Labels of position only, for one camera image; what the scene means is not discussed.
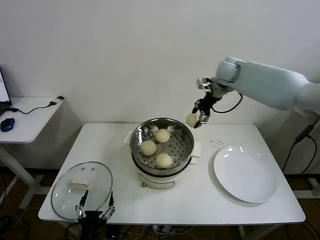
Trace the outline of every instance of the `computer mouse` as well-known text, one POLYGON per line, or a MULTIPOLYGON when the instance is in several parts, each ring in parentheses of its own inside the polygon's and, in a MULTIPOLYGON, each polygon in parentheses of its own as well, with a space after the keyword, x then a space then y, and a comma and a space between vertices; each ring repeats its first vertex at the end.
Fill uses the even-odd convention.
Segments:
POLYGON ((14 118, 6 118, 0 123, 0 130, 2 132, 8 132, 14 128, 15 119, 14 118))

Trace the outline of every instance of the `floor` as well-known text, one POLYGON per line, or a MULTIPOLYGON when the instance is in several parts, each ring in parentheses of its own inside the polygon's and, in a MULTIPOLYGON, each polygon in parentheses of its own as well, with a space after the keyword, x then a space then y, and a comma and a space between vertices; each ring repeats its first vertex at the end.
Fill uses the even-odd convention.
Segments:
MULTIPOLYGON (((10 170, 7 168, 1 168, 0 171, 3 172, 4 178, 7 184, 13 179, 14 175, 10 170)), ((36 175, 39 172, 30 172, 33 176, 36 175)), ((57 172, 47 172, 45 174, 45 178, 42 181, 43 186, 50 186, 53 181, 55 180, 55 177, 57 175, 57 172)), ((310 189, 310 186, 308 182, 304 179, 295 179, 290 182, 292 189, 294 190, 306 190, 310 189)), ((4 185, 2 181, 0 180, 0 191, 2 192, 4 189, 4 185)), ((45 196, 35 196, 30 205, 29 208, 24 211, 19 209, 19 204, 21 200, 23 199, 25 193, 27 192, 28 187, 22 182, 18 181, 14 188, 11 190, 11 192, 7 195, 5 198, 4 204, 0 210, 0 217, 4 215, 10 215, 13 219, 15 219, 14 215, 20 217, 21 219, 25 219, 29 222, 29 240, 64 240, 65 239, 65 229, 56 222, 47 222, 42 221, 38 218, 38 211, 39 208, 42 205, 42 202, 45 199, 45 196)), ((318 199, 303 199, 299 200, 305 214, 306 219, 309 223, 311 223, 318 232, 320 232, 320 200, 318 199)), ((121 226, 122 231, 120 232, 120 235, 124 235, 125 231, 128 229, 129 226, 121 226)), ((246 232, 250 232, 257 228, 258 226, 250 226, 246 227, 246 232)), ((240 235, 238 228, 236 226, 214 226, 214 227, 208 227, 208 226, 197 226, 192 228, 189 233, 185 233, 188 229, 190 229, 189 226, 176 226, 177 233, 179 235, 161 235, 160 239, 172 239, 172 240, 239 240, 240 235)), ((290 238, 286 235, 286 227, 280 226, 273 232, 269 233, 265 237, 262 238, 262 240, 274 240, 274 239, 282 239, 282 240, 312 240, 312 239, 318 239, 316 236, 316 233, 313 232, 315 238, 312 238, 310 233, 301 225, 301 224, 291 224, 288 226, 288 233, 290 235, 290 238)), ((136 238, 139 236, 141 231, 144 229, 144 226, 134 226, 130 229, 130 233, 128 233, 125 238, 127 240, 136 240, 136 238)), ((97 239, 105 239, 105 232, 106 228, 101 227, 100 231, 98 232, 97 239)), ((22 229, 13 230, 10 232, 6 232, 2 235, 0 235, 0 240, 21 240, 24 236, 24 231, 22 229)), ((69 234, 70 240, 77 240, 79 239, 77 236, 73 234, 69 234)), ((150 229, 148 232, 147 239, 158 239, 158 235, 154 232, 153 229, 150 229)))

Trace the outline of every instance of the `metal rim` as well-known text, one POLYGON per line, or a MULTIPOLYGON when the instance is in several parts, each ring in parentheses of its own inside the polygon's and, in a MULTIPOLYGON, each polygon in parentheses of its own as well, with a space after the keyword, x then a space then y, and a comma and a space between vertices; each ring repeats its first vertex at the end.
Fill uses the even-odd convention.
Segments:
POLYGON ((77 167, 77 166, 79 166, 79 165, 88 164, 88 163, 101 164, 102 166, 104 166, 104 167, 109 171, 110 176, 111 176, 111 189, 110 189, 110 191, 109 191, 106 199, 104 200, 104 202, 103 202, 103 203, 101 204, 101 206, 99 206, 95 211, 97 211, 99 208, 101 208, 101 207, 106 203, 106 201, 108 200, 108 198, 110 197, 110 194, 111 194, 111 192, 112 192, 112 187, 113 187, 113 185, 114 185, 114 179, 113 179, 113 177, 112 177, 112 173, 111 173, 110 169, 109 169, 106 165, 104 165, 104 164, 101 163, 101 162, 97 162, 97 161, 86 161, 86 162, 82 162, 82 163, 79 163, 79 164, 77 164, 77 165, 74 165, 73 167, 69 168, 64 174, 62 174, 62 175, 59 177, 58 181, 56 181, 56 183, 54 184, 54 186, 53 186, 53 188, 52 188, 52 191, 51 191, 51 197, 50 197, 51 207, 52 207, 53 211, 55 212, 55 214, 57 214, 59 217, 61 217, 61 218, 63 218, 63 219, 76 220, 77 218, 66 218, 66 217, 64 217, 64 216, 59 215, 59 213, 56 212, 56 210, 55 210, 55 208, 54 208, 54 205, 53 205, 53 203, 52 203, 52 195, 54 194, 54 189, 55 189, 55 187, 57 186, 57 183, 60 181, 60 179, 61 179, 67 172, 69 172, 69 170, 71 170, 71 169, 73 169, 73 168, 75 168, 75 167, 77 167))

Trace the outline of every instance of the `perforated steamer tray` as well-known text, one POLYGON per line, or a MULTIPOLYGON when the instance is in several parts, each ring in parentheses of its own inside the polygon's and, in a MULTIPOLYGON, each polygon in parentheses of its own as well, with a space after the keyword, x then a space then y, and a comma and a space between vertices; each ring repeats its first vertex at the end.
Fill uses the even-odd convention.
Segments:
POLYGON ((141 124, 132 134, 130 147, 133 161, 144 172, 151 175, 167 175, 180 172, 190 161, 190 155, 194 148, 194 138, 191 131, 179 121, 170 118, 155 118, 141 124), (156 132, 159 129, 167 129, 171 136, 165 143, 156 140, 156 132), (156 144, 156 152, 151 156, 144 156, 141 144, 151 140, 156 144), (159 154, 169 154, 172 157, 172 166, 158 168, 156 157, 159 154))

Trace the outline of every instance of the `small white table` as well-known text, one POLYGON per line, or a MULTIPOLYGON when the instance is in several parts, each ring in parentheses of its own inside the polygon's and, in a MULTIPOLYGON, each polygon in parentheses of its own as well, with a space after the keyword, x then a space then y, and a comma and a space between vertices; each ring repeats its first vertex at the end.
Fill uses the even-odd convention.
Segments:
MULTIPOLYGON (((195 140, 201 142, 201 157, 192 160, 196 165, 189 165, 182 175, 183 179, 169 190, 142 187, 130 147, 124 144, 128 131, 133 131, 137 126, 127 123, 85 124, 54 184, 74 165, 95 161, 108 166, 113 176, 115 206, 115 213, 109 220, 111 224, 266 225, 248 236, 242 235, 249 240, 259 239, 283 223, 305 220, 302 208, 254 125, 206 124, 193 129, 195 140), (277 189, 271 199, 257 204, 240 201, 228 194, 212 177, 209 168, 213 165, 215 154, 228 146, 250 146, 266 156, 277 178, 277 189)), ((54 212, 51 192, 52 188, 38 213, 39 218, 70 222, 54 212)))
MULTIPOLYGON (((44 107, 54 100, 54 97, 13 97, 11 98, 13 108, 28 112, 33 108, 44 107)), ((0 144, 28 144, 36 139, 41 130, 45 127, 50 118, 54 115, 63 101, 47 108, 37 109, 30 114, 21 112, 6 111, 0 116, 0 122, 6 118, 14 118, 15 123, 12 130, 8 132, 0 131, 0 144)), ((0 161, 3 162, 15 174, 15 178, 7 186, 6 192, 10 192, 18 179, 21 179, 30 188, 24 196, 19 208, 26 209, 35 194, 46 195, 50 187, 42 187, 40 181, 43 175, 33 178, 21 164, 0 145, 0 161)))

